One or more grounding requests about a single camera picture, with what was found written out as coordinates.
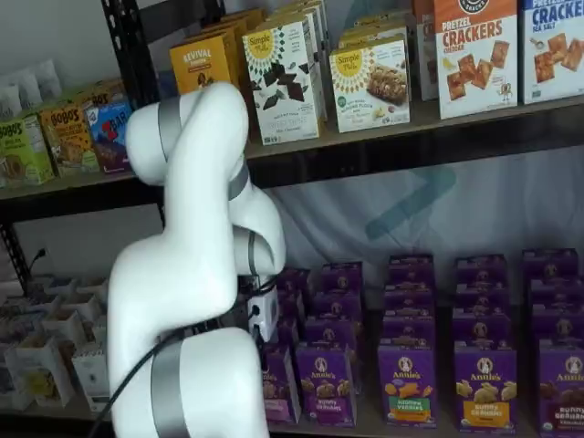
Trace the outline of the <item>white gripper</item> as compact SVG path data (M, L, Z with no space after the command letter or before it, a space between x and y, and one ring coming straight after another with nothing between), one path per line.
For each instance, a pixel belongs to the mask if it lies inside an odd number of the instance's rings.
M248 328L255 339L268 342L277 326L279 308L277 292L269 291L247 301Z

